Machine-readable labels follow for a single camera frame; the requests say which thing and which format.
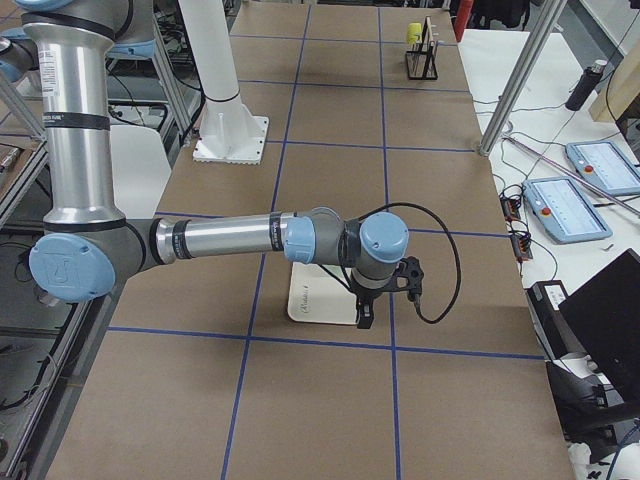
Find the white column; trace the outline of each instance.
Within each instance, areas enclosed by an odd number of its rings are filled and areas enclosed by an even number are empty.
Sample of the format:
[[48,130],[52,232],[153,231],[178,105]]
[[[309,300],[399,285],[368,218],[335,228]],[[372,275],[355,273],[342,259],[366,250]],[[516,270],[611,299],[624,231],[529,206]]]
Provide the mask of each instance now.
[[179,0],[207,103],[194,160],[260,163],[269,119],[242,103],[222,0]]

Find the red object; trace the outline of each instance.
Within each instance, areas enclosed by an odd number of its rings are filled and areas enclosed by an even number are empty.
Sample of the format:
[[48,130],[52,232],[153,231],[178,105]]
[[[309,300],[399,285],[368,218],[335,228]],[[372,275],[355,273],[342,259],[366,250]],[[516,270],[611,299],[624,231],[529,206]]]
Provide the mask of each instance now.
[[469,23],[469,17],[471,16],[471,9],[473,8],[473,0],[462,0],[458,7],[458,15],[456,16],[456,23],[453,25],[453,31],[456,33],[456,40],[460,42],[464,35],[464,30]]

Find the black metal holder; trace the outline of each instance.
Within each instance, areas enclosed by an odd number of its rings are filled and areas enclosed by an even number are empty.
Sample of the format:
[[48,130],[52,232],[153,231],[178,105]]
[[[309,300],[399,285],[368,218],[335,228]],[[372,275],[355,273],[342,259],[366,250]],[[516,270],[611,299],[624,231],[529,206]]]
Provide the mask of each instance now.
[[409,80],[437,80],[436,53],[438,42],[434,40],[431,19],[426,17],[422,26],[422,38],[405,53]]

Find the black screen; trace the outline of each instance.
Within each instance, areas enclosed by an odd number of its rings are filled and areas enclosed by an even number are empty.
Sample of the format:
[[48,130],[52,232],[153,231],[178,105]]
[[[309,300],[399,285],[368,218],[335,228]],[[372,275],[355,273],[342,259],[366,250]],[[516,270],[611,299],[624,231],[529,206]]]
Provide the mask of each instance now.
[[625,401],[640,401],[640,257],[629,249],[560,304]]

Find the label sticker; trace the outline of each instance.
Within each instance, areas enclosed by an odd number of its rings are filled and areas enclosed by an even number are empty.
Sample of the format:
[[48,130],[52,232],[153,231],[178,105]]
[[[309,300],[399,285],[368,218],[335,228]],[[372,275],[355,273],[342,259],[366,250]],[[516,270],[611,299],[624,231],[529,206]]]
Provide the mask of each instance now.
[[548,285],[544,288],[547,291],[547,296],[549,297],[549,301],[551,302],[553,309],[560,310],[558,305],[566,300],[562,287],[560,287],[560,285]]
[[42,79],[42,96],[55,97],[58,95],[58,76],[56,74],[56,53],[53,50],[43,50],[38,54],[40,60],[40,77]]

